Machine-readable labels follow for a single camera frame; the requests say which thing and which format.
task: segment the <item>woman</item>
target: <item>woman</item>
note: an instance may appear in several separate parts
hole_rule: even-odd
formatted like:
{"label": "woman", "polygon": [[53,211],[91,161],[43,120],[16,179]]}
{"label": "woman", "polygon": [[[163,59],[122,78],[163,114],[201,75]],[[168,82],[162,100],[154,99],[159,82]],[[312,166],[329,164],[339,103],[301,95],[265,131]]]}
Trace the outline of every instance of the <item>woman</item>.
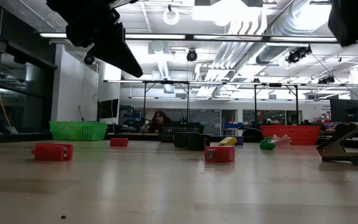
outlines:
{"label": "woman", "polygon": [[156,111],[154,117],[149,124],[145,124],[140,130],[142,133],[154,133],[158,131],[158,128],[163,125],[169,125],[172,120],[163,112]]}

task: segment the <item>pole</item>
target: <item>pole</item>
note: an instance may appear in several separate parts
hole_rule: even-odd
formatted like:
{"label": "pole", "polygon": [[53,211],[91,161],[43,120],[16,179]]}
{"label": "pole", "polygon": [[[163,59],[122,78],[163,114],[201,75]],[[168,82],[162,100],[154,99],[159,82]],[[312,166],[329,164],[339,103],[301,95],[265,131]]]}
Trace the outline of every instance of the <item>pole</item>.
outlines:
{"label": "pole", "polygon": [[187,122],[189,122],[190,84],[187,84]]}
{"label": "pole", "polygon": [[295,86],[295,98],[296,98],[296,125],[299,125],[299,100],[298,100],[298,86]]}
{"label": "pole", "polygon": [[146,86],[147,83],[144,83],[144,99],[143,99],[143,121],[146,122]]}
{"label": "pole", "polygon": [[255,94],[255,96],[254,96],[254,100],[255,100],[255,123],[256,123],[256,120],[257,120],[257,108],[256,108],[256,95],[257,95],[257,93],[256,93],[256,85],[254,85],[254,94]]}

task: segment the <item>computer monitor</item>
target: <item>computer monitor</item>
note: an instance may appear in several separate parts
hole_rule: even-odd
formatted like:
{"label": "computer monitor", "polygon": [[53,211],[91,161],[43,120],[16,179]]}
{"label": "computer monitor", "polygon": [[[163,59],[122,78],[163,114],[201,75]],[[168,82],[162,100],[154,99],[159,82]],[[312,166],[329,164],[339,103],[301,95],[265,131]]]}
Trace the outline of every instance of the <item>computer monitor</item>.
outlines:
{"label": "computer monitor", "polygon": [[331,121],[358,122],[358,100],[330,99]]}
{"label": "computer monitor", "polygon": [[98,102],[98,120],[102,118],[117,118],[118,99]]}

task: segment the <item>green basket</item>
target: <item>green basket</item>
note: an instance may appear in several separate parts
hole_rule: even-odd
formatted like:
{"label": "green basket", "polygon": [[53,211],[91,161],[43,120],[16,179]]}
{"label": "green basket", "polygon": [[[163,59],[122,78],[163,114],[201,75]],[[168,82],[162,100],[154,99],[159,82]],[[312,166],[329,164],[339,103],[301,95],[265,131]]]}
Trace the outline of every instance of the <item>green basket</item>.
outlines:
{"label": "green basket", "polygon": [[96,141],[103,140],[106,123],[51,121],[50,129],[54,140]]}

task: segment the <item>red plastic container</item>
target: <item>red plastic container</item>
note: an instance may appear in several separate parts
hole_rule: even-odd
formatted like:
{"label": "red plastic container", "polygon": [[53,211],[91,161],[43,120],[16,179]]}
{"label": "red plastic container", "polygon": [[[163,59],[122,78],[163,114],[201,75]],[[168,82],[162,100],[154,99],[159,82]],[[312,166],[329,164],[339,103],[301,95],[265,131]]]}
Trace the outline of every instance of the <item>red plastic container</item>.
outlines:
{"label": "red plastic container", "polygon": [[290,125],[271,125],[262,126],[264,138],[283,137],[288,135],[291,138],[290,144],[314,145],[317,143],[320,133],[320,126],[290,126]]}
{"label": "red plastic container", "polygon": [[72,144],[38,143],[31,150],[38,161],[69,161],[73,158]]}
{"label": "red plastic container", "polygon": [[208,162],[231,162],[235,158],[234,146],[208,146],[204,156]]}
{"label": "red plastic container", "polygon": [[126,147],[128,146],[128,142],[128,138],[111,138],[110,146]]}

